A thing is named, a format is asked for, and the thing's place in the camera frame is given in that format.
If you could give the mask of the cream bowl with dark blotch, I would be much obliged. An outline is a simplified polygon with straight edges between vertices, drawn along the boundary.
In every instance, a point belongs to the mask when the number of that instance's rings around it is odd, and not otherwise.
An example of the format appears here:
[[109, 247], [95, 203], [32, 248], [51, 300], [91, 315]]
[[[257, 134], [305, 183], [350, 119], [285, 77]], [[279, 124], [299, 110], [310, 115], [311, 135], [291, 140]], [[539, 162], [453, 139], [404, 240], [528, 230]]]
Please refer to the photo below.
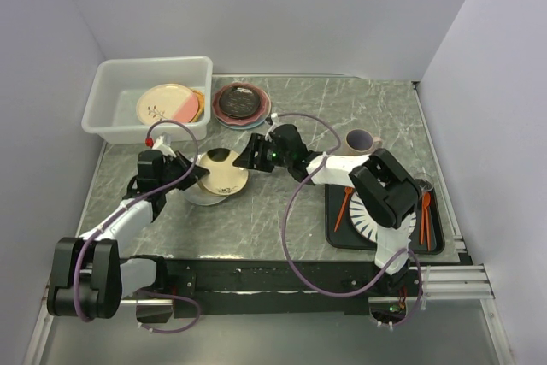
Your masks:
[[200, 186], [217, 196], [231, 196], [244, 189], [249, 171], [235, 167], [239, 153], [227, 148], [215, 148], [201, 155], [198, 165], [209, 173], [200, 179]]

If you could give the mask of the orange woven-pattern square plate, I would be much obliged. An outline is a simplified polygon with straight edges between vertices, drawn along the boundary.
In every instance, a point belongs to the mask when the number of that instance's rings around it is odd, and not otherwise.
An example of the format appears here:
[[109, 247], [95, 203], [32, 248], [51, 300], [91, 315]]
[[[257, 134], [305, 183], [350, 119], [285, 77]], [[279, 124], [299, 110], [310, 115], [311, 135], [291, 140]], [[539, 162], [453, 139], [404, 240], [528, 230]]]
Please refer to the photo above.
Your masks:
[[203, 111], [204, 111], [204, 107], [205, 107], [205, 96], [204, 94], [197, 90], [197, 89], [194, 89], [194, 88], [191, 88], [191, 91], [193, 92], [193, 94], [196, 96], [197, 98], [197, 101], [198, 101], [198, 108], [197, 108], [197, 112], [195, 113], [195, 115], [193, 116], [193, 118], [191, 119], [192, 122], [197, 122], [200, 118], [200, 116], [202, 115]]

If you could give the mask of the cream and pink round plate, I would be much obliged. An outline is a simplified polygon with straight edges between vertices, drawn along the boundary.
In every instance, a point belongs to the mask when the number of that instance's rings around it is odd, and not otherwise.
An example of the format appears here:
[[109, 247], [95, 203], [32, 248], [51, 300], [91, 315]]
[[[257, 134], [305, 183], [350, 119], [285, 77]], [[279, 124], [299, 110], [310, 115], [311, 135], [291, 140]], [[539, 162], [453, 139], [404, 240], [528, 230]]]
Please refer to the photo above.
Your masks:
[[152, 87], [136, 104], [137, 117], [145, 125], [152, 125], [160, 120], [190, 123], [199, 109], [197, 95], [190, 88], [178, 84]]

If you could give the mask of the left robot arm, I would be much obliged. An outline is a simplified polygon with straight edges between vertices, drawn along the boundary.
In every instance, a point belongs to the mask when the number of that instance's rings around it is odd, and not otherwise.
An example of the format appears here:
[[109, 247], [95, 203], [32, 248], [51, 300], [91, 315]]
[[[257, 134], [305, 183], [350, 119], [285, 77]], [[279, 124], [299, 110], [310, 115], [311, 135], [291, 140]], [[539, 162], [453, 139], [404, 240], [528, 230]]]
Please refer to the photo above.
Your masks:
[[153, 298], [163, 296], [170, 286], [164, 258], [138, 255], [123, 259], [120, 252], [157, 219], [170, 191], [186, 191], [208, 174], [207, 168], [178, 151], [140, 152], [137, 173], [116, 210], [81, 236], [57, 242], [47, 294], [49, 314], [84, 322], [109, 319], [121, 300], [136, 291]]

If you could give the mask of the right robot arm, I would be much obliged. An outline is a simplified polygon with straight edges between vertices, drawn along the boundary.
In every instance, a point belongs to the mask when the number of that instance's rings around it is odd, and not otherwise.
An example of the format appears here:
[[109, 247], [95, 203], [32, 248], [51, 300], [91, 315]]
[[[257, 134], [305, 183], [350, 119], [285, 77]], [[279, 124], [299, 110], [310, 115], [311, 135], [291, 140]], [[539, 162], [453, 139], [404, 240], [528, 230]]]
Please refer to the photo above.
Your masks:
[[261, 172], [286, 168], [301, 185], [351, 187], [377, 225], [375, 288], [393, 295], [409, 269], [409, 225], [421, 189], [386, 149], [363, 156], [339, 156], [309, 150], [292, 124], [267, 135], [253, 133], [233, 166]]

